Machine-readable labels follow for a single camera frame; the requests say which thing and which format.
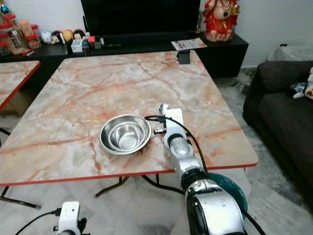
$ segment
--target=ganesha statue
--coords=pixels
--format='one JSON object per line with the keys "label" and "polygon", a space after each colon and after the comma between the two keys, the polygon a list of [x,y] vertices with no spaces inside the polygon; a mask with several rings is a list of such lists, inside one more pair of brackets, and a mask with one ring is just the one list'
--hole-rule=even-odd
{"label": "ganesha statue", "polygon": [[205,38],[212,42],[231,40],[234,35],[232,26],[237,24],[239,13],[237,0],[209,0],[203,12]]}

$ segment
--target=black clamp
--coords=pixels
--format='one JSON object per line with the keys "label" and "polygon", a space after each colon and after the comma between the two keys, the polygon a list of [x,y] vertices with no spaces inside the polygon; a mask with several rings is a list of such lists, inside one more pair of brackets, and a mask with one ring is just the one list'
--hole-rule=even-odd
{"label": "black clamp", "polygon": [[180,65],[190,64],[190,50],[180,50],[177,54],[177,58]]}

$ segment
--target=metal bowl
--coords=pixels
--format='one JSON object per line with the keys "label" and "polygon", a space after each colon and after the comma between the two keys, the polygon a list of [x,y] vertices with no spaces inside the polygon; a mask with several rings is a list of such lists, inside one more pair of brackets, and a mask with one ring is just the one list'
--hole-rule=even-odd
{"label": "metal bowl", "polygon": [[141,116],[125,114],[112,118],[100,130],[101,146],[110,153],[126,155],[143,148],[151,136],[151,126]]}

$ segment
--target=red table edge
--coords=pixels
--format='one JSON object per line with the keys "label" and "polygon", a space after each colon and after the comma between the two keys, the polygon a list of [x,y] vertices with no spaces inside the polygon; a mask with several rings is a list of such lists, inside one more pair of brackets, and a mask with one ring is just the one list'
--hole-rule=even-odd
{"label": "red table edge", "polygon": [[31,75],[33,75],[33,73],[39,68],[40,64],[40,61],[38,61],[38,64],[28,73],[28,75],[26,75],[22,82],[20,82],[20,84],[11,92],[11,94],[4,100],[4,102],[0,104],[0,110],[3,109],[7,105],[7,103],[10,102],[15,93],[18,92],[22,85],[24,85],[24,83],[31,77]]}
{"label": "red table edge", "polygon": [[[258,164],[258,162],[253,163],[253,164],[246,164],[246,165],[208,167],[207,169],[208,170],[235,169],[235,168],[253,167],[253,166],[256,166],[257,164]],[[175,171],[173,169],[170,169],[170,170],[163,170],[163,171],[125,173],[125,174],[117,174],[117,175],[99,175],[99,176],[68,178],[68,179],[59,179],[59,180],[41,180],[41,181],[17,182],[17,183],[1,183],[0,187],[17,186],[17,185],[36,185],[36,184],[58,183],[58,182],[69,182],[69,181],[95,180],[95,179],[106,179],[106,178],[140,176],[140,175],[155,175],[155,174],[165,174],[165,173],[174,173],[174,172]]]}

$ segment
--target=jar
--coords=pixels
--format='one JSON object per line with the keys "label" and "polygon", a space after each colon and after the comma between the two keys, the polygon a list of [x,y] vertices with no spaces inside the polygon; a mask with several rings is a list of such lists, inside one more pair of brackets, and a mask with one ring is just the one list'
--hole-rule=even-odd
{"label": "jar", "polygon": [[13,14],[3,16],[6,22],[12,22],[16,26],[16,16]]}
{"label": "jar", "polygon": [[6,47],[6,44],[0,43],[0,56],[4,57],[4,56],[10,55],[10,54],[11,54],[11,52]]}
{"label": "jar", "polygon": [[38,28],[38,25],[36,24],[31,24],[31,29],[33,30],[33,32],[37,35],[38,39],[41,41],[41,32]]}
{"label": "jar", "polygon": [[30,36],[25,36],[25,39],[28,43],[28,46],[31,49],[36,49],[36,48],[41,47],[40,40],[38,39],[36,34],[30,35]]}
{"label": "jar", "polygon": [[7,48],[15,55],[27,50],[19,31],[12,22],[0,24],[1,35],[3,35]]}
{"label": "jar", "polygon": [[20,22],[20,28],[24,34],[24,36],[30,36],[30,35],[33,35],[34,32],[33,30],[31,29],[31,26],[29,24],[28,21],[22,21]]}

